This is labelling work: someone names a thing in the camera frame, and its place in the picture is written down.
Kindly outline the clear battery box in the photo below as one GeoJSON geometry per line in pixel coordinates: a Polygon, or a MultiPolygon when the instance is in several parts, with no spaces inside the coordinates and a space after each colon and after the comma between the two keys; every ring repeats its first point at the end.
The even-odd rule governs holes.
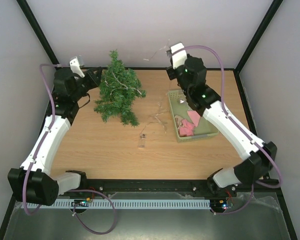
{"type": "Polygon", "coordinates": [[[141,133],[139,135],[139,140],[138,140],[138,145],[137,147],[139,149],[144,149],[145,148],[145,145],[146,145],[146,135],[144,133],[141,133]]]}

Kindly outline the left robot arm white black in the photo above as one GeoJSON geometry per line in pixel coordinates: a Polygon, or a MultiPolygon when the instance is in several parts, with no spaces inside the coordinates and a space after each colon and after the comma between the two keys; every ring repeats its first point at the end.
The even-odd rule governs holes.
{"type": "Polygon", "coordinates": [[[51,206],[59,195],[87,187],[87,175],[83,171],[67,170],[56,178],[50,174],[62,139],[80,109],[79,100],[100,85],[101,76],[101,67],[89,68],[82,75],[68,67],[55,72],[41,133],[26,160],[19,168],[11,168],[7,175],[18,202],[51,206]]]}

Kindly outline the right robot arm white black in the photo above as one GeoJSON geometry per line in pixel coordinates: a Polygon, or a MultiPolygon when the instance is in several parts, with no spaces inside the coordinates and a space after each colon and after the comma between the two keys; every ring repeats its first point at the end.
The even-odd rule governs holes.
{"type": "Polygon", "coordinates": [[[271,169],[276,169],[277,146],[264,142],[249,131],[222,102],[221,96],[206,83],[207,69],[198,57],[170,58],[167,68],[170,80],[177,80],[189,107],[212,125],[232,144],[242,162],[234,167],[222,168],[208,178],[208,191],[219,196],[230,185],[259,185],[278,188],[259,179],[271,169]]]}

